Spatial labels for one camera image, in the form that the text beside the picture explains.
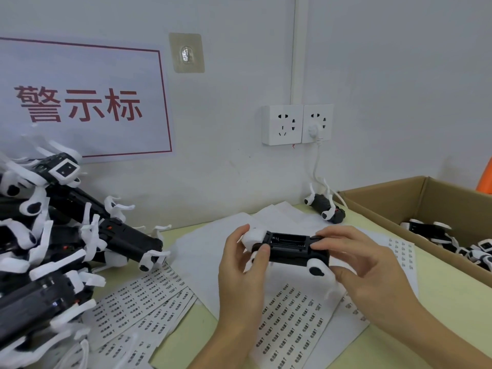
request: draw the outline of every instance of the sign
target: sign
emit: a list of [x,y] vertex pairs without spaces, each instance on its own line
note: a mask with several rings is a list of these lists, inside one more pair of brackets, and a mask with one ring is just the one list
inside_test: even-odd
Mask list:
[[0,149],[40,155],[41,134],[86,162],[171,153],[161,50],[0,37]]

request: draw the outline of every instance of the person's right hand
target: person's right hand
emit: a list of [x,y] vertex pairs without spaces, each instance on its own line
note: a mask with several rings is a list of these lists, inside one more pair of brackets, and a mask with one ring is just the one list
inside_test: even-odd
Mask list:
[[378,245],[360,230],[345,225],[317,232],[325,238],[311,245],[328,250],[330,256],[348,263],[357,274],[341,266],[331,266],[337,280],[361,312],[379,328],[397,334],[411,324],[411,317],[424,308],[390,248]]

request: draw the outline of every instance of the tabletop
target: tabletop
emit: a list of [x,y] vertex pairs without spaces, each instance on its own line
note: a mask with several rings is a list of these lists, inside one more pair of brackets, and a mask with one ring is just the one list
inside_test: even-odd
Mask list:
[[[303,204],[295,206],[313,212]],[[344,224],[390,235],[397,235],[374,224],[366,217],[346,210]],[[168,247],[182,235],[204,224],[164,232]],[[416,247],[419,300],[429,312],[449,329],[492,357],[492,289],[465,273]],[[141,276],[137,263],[130,261],[124,268],[112,268],[100,273],[106,277],[104,288],[96,288],[98,299],[111,293],[117,286]],[[150,363],[157,369],[185,369],[205,345],[217,325],[217,320],[202,304],[195,304],[182,319],[177,329],[157,348]],[[373,325],[353,341],[330,365],[330,369],[384,369],[430,367],[419,356]],[[243,369],[257,366],[247,359]]]

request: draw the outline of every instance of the cardboard box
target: cardboard box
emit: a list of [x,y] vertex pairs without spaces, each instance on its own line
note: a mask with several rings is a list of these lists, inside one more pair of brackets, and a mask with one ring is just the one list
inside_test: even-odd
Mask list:
[[399,225],[410,218],[424,223],[439,221],[451,226],[449,234],[460,246],[468,247],[492,238],[492,195],[425,176],[346,190],[340,195],[351,210],[492,287],[491,272]]

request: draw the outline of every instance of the white socket panel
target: white socket panel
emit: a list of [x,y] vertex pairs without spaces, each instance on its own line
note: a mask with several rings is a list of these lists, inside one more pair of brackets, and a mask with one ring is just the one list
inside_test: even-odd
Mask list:
[[303,105],[262,107],[261,142],[266,145],[299,144],[303,137]]
[[319,125],[320,136],[323,140],[329,140],[332,137],[333,127],[333,108],[335,105],[305,105],[303,113],[303,135],[302,143],[316,142],[309,134],[311,125]]

